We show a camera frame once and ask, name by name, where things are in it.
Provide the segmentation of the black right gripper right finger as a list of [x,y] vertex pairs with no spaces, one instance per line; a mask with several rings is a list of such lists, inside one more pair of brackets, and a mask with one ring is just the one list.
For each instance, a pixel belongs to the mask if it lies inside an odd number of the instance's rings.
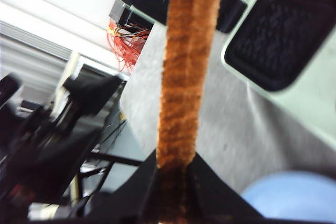
[[203,221],[265,221],[255,208],[223,182],[196,154],[187,167],[188,195]]

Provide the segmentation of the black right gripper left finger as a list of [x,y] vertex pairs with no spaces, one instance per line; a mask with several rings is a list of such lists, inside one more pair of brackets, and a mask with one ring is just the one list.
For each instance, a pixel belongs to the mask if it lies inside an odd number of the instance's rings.
[[71,223],[159,223],[159,174],[156,152],[115,192],[106,196],[88,215]]

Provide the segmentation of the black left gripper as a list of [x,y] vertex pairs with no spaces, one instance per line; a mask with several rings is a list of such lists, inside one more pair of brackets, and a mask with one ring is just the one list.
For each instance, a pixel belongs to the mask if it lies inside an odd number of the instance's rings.
[[62,197],[97,144],[102,128],[76,129],[82,117],[96,116],[116,93],[118,76],[85,82],[67,78],[68,97],[56,117],[39,106],[20,125],[1,166],[1,200],[51,202]]

